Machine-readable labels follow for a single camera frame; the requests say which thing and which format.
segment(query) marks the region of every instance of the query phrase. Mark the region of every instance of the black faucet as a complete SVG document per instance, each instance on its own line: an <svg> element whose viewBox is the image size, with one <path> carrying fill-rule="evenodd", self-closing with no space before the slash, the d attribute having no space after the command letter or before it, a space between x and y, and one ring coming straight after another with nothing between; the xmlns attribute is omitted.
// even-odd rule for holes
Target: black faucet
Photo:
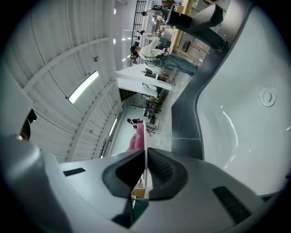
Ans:
<svg viewBox="0 0 291 233"><path fill-rule="evenodd" d="M196 14L193 18L174 11L171 7L166 24L196 37L210 48L222 51L227 41L217 35L210 27L217 26L223 20L223 10L218 5L211 5Z"/></svg>

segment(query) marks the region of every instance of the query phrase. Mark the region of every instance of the fluorescent light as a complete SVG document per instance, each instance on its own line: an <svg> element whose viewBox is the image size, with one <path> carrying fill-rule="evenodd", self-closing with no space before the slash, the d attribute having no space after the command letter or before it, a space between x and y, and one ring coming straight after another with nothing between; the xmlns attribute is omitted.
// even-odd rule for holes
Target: fluorescent light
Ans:
<svg viewBox="0 0 291 233"><path fill-rule="evenodd" d="M110 132L109 132L109 136L111 136L111 134L112 134L112 132L113 132L113 130L114 130L114 127L115 127L116 123L117 123L117 118L115 118L115 120L114 120L114 122L113 122L113 125L112 125L112 127L111 127L111 129L110 129Z"/></svg>
<svg viewBox="0 0 291 233"><path fill-rule="evenodd" d="M83 93L83 91L99 76L98 71L92 73L89 77L87 77L74 92L69 96L69 101L73 104L79 98L79 96Z"/></svg>

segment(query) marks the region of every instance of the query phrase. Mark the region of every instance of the dark countertop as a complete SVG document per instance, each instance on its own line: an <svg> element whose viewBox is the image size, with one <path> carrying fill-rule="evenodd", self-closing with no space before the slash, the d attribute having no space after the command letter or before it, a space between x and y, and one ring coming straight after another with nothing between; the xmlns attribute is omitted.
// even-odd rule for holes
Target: dark countertop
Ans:
<svg viewBox="0 0 291 233"><path fill-rule="evenodd" d="M228 41L227 47L222 53L210 50L197 73L172 106L172 152L204 159L203 140L196 113L197 100L234 46L253 6L250 0L231 1L218 32Z"/></svg>

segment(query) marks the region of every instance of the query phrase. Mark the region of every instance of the curved ceiling beam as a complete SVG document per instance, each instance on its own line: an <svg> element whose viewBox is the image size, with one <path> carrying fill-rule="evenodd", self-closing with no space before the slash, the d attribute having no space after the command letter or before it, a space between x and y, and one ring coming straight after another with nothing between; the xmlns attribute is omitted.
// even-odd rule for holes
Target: curved ceiling beam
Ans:
<svg viewBox="0 0 291 233"><path fill-rule="evenodd" d="M104 98L104 95L107 94L107 92L112 88L112 86L114 85L115 80L111 80L108 85L104 88L104 94L100 94L95 101L93 102L93 104L91 105L90 109L88 110L88 112L86 113L85 117L82 120L82 123L80 124L78 131L73 139L70 151L69 151L69 156L67 159L67 162L71 162L73 157L74 157L74 153L77 147L77 144L79 142L79 139L81 138L82 132L87 124L87 122L89 121L93 111L96 109L96 107L101 103L102 99Z"/></svg>
<svg viewBox="0 0 291 233"><path fill-rule="evenodd" d="M47 63L44 67L42 67L39 71L37 71L37 73L35 75L33 75L33 77L28 81L28 83L25 85L25 87L23 88L23 91L25 93L28 93L30 91L30 89L34 86L34 84L53 66L55 66L56 64L58 64L61 60L63 60L64 58L66 58L67 56L81 50L84 49L90 45L94 45L100 42L104 42L107 41L109 38L105 37L105 38L100 38L94 41L90 41L90 42L86 42L84 44L81 44L79 46L76 46L74 48L71 48L70 50L58 55L56 58L54 58L53 60L51 60L49 63Z"/></svg>

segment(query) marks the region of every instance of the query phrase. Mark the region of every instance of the metal grid railing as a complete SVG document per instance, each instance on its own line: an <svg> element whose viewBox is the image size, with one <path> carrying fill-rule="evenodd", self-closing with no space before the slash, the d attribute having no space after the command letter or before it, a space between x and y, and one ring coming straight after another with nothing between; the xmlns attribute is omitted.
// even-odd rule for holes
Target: metal grid railing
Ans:
<svg viewBox="0 0 291 233"><path fill-rule="evenodd" d="M132 28L132 40L131 40L131 46L134 45L136 42L140 42L140 34L139 31L142 29L142 12L145 11L146 7L146 1L137 1L136 8L135 8L135 18L133 21L133 28ZM133 56L133 54L130 54L130 66L134 66L138 64L138 57Z"/></svg>

